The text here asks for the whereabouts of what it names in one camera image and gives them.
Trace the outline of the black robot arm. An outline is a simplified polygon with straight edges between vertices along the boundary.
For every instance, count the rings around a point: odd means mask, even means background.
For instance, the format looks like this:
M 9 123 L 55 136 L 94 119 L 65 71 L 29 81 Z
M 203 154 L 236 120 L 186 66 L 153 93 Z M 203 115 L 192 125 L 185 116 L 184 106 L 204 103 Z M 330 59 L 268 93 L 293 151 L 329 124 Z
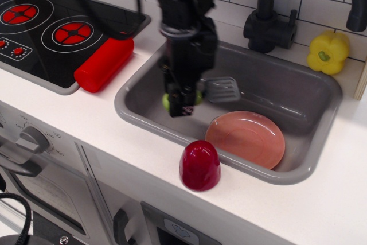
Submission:
M 164 75 L 166 106 L 172 117 L 189 116 L 197 103 L 197 83 L 214 67 L 218 37 L 206 13 L 213 0 L 158 0 L 159 30 L 166 51 L 158 60 Z

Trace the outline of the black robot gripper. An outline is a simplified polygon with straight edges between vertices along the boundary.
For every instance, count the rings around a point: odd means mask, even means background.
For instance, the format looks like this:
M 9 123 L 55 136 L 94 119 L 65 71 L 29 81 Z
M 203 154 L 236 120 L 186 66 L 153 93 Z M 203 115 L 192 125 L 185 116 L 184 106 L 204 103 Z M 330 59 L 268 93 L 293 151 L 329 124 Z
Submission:
M 213 0 L 161 0 L 160 32 L 166 37 L 161 68 L 173 118 L 192 115 L 196 82 L 214 67 L 218 37 L 213 20 L 205 16 L 213 7 Z

